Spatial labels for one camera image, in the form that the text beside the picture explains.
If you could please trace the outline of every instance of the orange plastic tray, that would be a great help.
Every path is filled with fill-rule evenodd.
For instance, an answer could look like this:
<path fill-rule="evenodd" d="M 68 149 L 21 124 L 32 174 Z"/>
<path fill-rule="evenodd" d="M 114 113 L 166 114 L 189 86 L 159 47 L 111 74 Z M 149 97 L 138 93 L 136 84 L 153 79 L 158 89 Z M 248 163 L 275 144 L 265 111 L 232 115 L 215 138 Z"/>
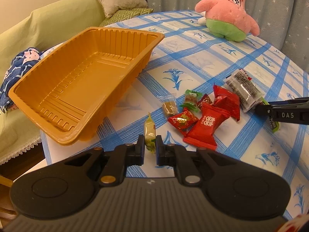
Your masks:
<path fill-rule="evenodd" d="M 9 97 L 59 144 L 90 139 L 163 38 L 156 32 L 88 28 L 41 60 Z"/>

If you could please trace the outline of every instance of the patrick star plush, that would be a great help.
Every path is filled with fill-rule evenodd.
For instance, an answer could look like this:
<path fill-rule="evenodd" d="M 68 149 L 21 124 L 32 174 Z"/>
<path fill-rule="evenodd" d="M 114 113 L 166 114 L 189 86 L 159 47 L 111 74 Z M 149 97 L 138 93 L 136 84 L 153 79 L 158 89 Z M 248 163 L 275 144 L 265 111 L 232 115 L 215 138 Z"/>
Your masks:
<path fill-rule="evenodd" d="M 260 34 L 256 21 L 245 11 L 246 0 L 201 0 L 196 12 L 206 12 L 206 25 L 211 34 L 240 42 L 249 32 Z"/>

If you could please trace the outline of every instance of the plush toy arm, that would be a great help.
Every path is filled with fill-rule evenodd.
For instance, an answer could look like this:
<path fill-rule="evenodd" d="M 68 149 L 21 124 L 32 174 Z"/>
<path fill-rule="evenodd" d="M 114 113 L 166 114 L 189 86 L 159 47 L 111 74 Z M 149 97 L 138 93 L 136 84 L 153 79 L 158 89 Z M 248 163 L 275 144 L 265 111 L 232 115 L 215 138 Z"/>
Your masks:
<path fill-rule="evenodd" d="M 195 11 L 198 13 L 203 11 L 208 12 L 217 2 L 217 0 L 201 0 L 195 5 Z"/>
<path fill-rule="evenodd" d="M 260 34 L 259 25 L 257 24 L 257 22 L 251 16 L 248 15 L 248 17 L 250 18 L 250 23 L 251 23 L 250 33 L 252 33 L 252 35 L 254 35 L 254 36 L 258 36 Z"/>

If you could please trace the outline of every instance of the curtain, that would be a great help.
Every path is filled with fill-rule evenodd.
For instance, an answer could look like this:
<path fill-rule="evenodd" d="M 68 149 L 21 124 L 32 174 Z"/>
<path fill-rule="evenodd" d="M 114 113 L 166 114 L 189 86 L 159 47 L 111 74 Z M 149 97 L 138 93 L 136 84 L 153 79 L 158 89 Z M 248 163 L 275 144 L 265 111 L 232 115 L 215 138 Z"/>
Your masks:
<path fill-rule="evenodd" d="M 200 0 L 147 0 L 154 12 L 194 10 Z M 246 0 L 259 24 L 260 38 L 309 71 L 309 0 Z"/>

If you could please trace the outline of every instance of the blue and white checkered tablecloth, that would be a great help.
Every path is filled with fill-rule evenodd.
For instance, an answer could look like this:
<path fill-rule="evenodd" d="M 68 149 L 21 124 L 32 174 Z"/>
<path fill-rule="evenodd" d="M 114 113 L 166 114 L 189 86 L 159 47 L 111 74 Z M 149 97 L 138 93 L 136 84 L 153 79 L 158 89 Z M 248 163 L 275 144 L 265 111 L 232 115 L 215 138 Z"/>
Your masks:
<path fill-rule="evenodd" d="M 184 92 L 194 89 L 213 96 L 213 84 L 223 85 L 223 79 L 243 68 L 264 92 L 267 101 L 281 101 L 308 96 L 308 76 L 283 53 L 264 40 L 248 35 L 236 43 L 217 38 L 205 26 L 199 26 L 201 16 L 193 11 L 172 11 L 144 15 L 118 22 L 110 27 L 141 29 L 165 34 L 154 48 L 146 68 L 127 90 L 112 112 L 99 126 L 97 135 L 88 142 L 78 141 L 61 147 L 42 133 L 48 164 L 96 146 L 113 150 L 116 145 L 135 142 L 144 132 L 144 121 L 151 113 L 157 135 L 164 143 L 184 145 L 182 135 L 172 127 L 162 113 L 157 96 L 176 94 L 181 104 Z M 309 208 L 309 129 L 305 125 L 281 123 L 275 134 L 265 118 L 252 112 L 240 113 L 236 123 L 229 118 L 216 130 L 217 151 L 257 167 L 274 172 L 291 185 L 291 200 L 285 212 L 287 218 L 305 213 Z M 131 177 L 170 177 L 171 167 L 156 166 L 155 156 L 146 151 L 143 166 L 128 169 Z"/>

